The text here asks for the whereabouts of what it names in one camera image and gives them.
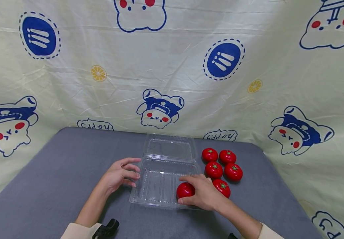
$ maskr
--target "black clip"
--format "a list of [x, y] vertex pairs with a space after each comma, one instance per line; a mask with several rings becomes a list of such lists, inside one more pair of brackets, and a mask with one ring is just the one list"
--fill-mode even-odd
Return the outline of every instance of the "black clip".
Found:
[[119, 227], [119, 222], [116, 219], [111, 219], [107, 226], [101, 225], [99, 229], [92, 236], [92, 239], [109, 239], [115, 234], [117, 228]]
[[230, 233], [230, 235], [228, 236], [228, 239], [238, 239], [238, 238], [234, 236], [234, 234]]

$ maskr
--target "red tomato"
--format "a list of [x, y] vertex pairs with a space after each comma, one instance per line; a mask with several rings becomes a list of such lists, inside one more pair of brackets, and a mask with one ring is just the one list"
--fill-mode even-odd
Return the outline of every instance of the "red tomato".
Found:
[[225, 197], [230, 197], [230, 188], [229, 185], [221, 179], [215, 179], [213, 181], [213, 185], [217, 188], [220, 193], [222, 193]]
[[191, 197], [195, 194], [194, 186], [190, 183], [182, 183], [177, 187], [177, 199], [182, 197]]
[[225, 166], [225, 174], [230, 180], [239, 181], [242, 179], [243, 171], [238, 164], [227, 164]]
[[212, 148], [205, 148], [202, 151], [202, 159], [206, 162], [212, 162], [212, 161], [217, 161], [219, 158], [219, 154], [215, 149]]
[[222, 150], [220, 152], [220, 161], [224, 164], [235, 163], [237, 156], [230, 150]]
[[205, 173], [209, 178], [219, 179], [224, 171], [222, 166], [217, 162], [210, 162], [205, 166]]

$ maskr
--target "fabric backdrop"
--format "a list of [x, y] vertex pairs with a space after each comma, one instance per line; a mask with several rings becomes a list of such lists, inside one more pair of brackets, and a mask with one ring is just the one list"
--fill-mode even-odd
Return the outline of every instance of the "fabric backdrop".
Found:
[[0, 191], [66, 126], [254, 143], [344, 238], [344, 0], [0, 0]]

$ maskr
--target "sleeve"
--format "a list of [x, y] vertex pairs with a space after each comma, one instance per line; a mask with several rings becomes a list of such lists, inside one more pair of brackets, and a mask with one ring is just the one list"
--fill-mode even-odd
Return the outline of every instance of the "sleeve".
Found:
[[262, 223], [262, 230], [261, 230], [261, 233], [259, 234], [258, 239], [284, 239], [284, 238]]
[[101, 223], [96, 223], [92, 227], [70, 223], [60, 239], [91, 239], [100, 226]]

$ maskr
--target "gray table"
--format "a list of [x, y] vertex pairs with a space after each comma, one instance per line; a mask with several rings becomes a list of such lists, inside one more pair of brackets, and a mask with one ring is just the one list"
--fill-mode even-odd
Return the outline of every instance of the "gray table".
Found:
[[[145, 134], [65, 128], [0, 193], [0, 239], [59, 238], [113, 161], [141, 157]], [[197, 152], [232, 150], [244, 171], [230, 199], [286, 239], [321, 239], [262, 150], [250, 143], [196, 139]], [[131, 204], [129, 188], [113, 194], [103, 224], [120, 222], [116, 238], [226, 239], [239, 232], [219, 214]]]

